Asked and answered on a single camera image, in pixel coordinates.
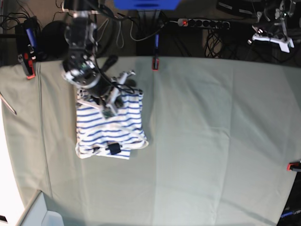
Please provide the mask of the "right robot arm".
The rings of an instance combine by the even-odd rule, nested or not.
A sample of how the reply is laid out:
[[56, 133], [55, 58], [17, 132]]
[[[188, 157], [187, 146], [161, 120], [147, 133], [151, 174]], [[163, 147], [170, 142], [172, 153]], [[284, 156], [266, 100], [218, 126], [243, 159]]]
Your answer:
[[117, 17], [98, 0], [65, 0], [62, 10], [71, 13], [72, 19], [66, 27], [64, 37], [69, 45], [68, 55], [62, 61], [62, 77], [79, 90], [86, 91], [87, 100], [78, 103], [88, 105], [111, 117], [117, 115], [124, 106], [121, 94], [133, 94], [133, 87], [129, 86], [129, 77], [134, 71], [123, 72], [118, 77], [108, 77], [106, 72], [117, 62], [117, 56], [109, 56], [102, 67], [99, 67], [97, 24], [91, 15], [102, 15], [115, 23]]

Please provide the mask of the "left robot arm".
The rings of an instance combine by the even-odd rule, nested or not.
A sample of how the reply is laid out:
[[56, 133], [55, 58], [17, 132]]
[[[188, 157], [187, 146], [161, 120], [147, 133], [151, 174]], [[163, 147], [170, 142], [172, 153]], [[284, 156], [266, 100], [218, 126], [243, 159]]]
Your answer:
[[292, 17], [298, 0], [266, 0], [262, 11], [255, 12], [255, 31], [248, 41], [262, 41], [277, 44], [281, 51], [289, 53], [294, 43], [287, 33], [287, 19]]

